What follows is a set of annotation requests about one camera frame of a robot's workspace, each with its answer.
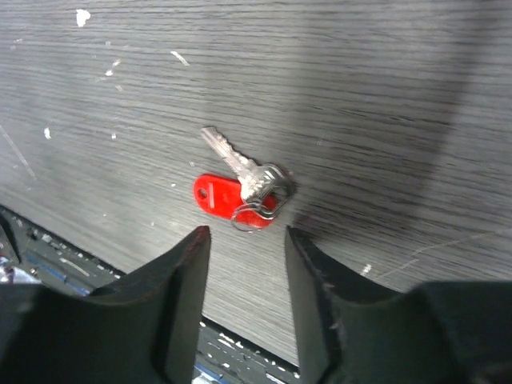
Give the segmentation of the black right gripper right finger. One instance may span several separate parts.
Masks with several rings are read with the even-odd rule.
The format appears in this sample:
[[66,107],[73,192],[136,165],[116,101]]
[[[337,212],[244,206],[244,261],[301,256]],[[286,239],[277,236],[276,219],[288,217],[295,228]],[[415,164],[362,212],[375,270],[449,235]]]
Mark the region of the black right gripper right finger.
[[285,236],[304,383],[508,383],[511,284],[425,282],[400,293]]

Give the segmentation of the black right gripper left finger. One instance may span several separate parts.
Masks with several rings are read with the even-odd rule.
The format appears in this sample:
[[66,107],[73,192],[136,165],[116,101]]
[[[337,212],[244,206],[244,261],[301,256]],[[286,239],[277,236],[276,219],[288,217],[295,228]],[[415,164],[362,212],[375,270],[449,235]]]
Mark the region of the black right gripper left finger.
[[86,297],[2,285],[2,382],[191,382],[210,244],[200,226]]

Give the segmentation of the key with red white tag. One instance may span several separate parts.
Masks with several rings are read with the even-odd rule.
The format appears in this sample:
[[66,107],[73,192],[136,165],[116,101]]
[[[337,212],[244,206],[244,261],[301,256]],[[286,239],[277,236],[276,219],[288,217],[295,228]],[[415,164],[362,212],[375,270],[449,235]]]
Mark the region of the key with red white tag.
[[293,180],[273,163],[258,164],[237,151],[213,126],[201,136],[235,173],[236,178],[203,174],[196,178],[193,195],[205,213],[222,218],[241,232],[267,228],[294,196]]

